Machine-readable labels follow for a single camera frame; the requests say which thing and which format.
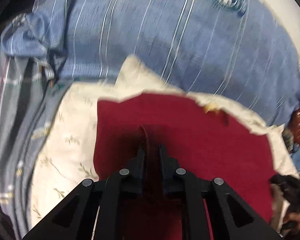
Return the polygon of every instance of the crumpled fabric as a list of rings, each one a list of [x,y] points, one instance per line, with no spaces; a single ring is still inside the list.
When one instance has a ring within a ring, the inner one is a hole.
[[[293,134],[287,127],[285,127],[282,132],[282,139],[287,148],[287,151],[291,153],[293,149]]]
[[[219,94],[287,123],[300,106],[298,54],[259,0],[36,0],[2,48],[57,78],[115,80],[135,54],[186,92]]]
[[[125,168],[137,155],[141,126],[152,149],[146,156],[145,197],[124,205],[122,228],[126,238],[182,239],[181,205],[162,196],[160,144],[186,171],[210,181],[224,179],[270,222],[268,180],[276,172],[267,137],[251,134],[223,111],[205,113],[194,100],[179,95],[142,93],[120,103],[98,101],[93,163],[100,180]]]
[[[83,179],[98,178],[93,168],[91,172],[98,123],[97,101],[109,99],[121,102],[142,92],[184,95],[177,87],[165,84],[135,56],[125,60],[115,85],[102,81],[75,82],[70,87],[34,168],[29,217],[32,227],[61,201],[62,196],[58,191],[67,195]],[[214,102],[219,111],[226,111],[235,117],[250,133],[266,134],[271,147],[273,169],[282,175],[298,178],[282,140],[282,126],[268,127],[255,112],[223,96],[204,93],[188,93],[187,96],[202,107]],[[279,227],[288,206],[285,201]]]
[[[34,163],[73,82],[54,83],[45,73],[29,57],[6,55],[0,43],[0,212],[16,239],[30,229],[26,217]]]

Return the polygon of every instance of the red cloth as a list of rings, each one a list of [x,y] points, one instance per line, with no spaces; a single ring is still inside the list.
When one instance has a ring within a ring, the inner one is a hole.
[[[141,125],[182,168],[202,179],[223,178],[270,221],[268,179],[275,172],[267,137],[250,134],[222,111],[205,114],[189,98],[142,94],[122,103],[99,101],[94,167],[100,180],[136,155]],[[137,207],[126,206],[125,239],[182,239],[178,203],[141,199]]]

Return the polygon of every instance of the blue striped fabric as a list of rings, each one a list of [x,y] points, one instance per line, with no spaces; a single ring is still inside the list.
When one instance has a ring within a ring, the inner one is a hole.
[[[65,79],[115,80],[134,53],[165,82],[236,100],[267,124],[300,105],[297,51],[259,0],[36,0],[2,47]]]

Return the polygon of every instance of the white cloth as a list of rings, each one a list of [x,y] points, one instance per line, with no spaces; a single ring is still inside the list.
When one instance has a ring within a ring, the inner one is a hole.
[[[115,85],[76,82],[71,86],[61,102],[35,165],[31,197],[33,226],[83,179],[98,180],[93,168],[97,101],[123,101],[145,91],[184,94],[180,89],[161,81],[134,56],[125,60]],[[251,133],[266,134],[274,170],[298,177],[282,141],[282,127],[266,127],[265,121],[255,112],[222,96],[203,93],[188,93],[186,96],[193,98],[200,106],[214,102],[220,109],[236,117]]]

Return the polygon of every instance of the metal screw head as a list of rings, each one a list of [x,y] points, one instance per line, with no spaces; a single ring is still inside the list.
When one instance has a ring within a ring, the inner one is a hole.
[[[82,182],[82,185],[84,185],[85,187],[90,186],[92,184],[92,180],[91,179],[85,179]]]
[[[217,185],[222,185],[224,183],[223,179],[221,178],[215,178],[213,181]]]
[[[176,173],[179,174],[179,175],[183,175],[183,174],[186,174],[186,170],[183,169],[183,168],[179,168],[176,170]]]
[[[119,171],[119,173],[120,173],[121,175],[128,175],[129,172],[130,172],[130,171],[129,171],[128,169],[122,169],[122,170]]]

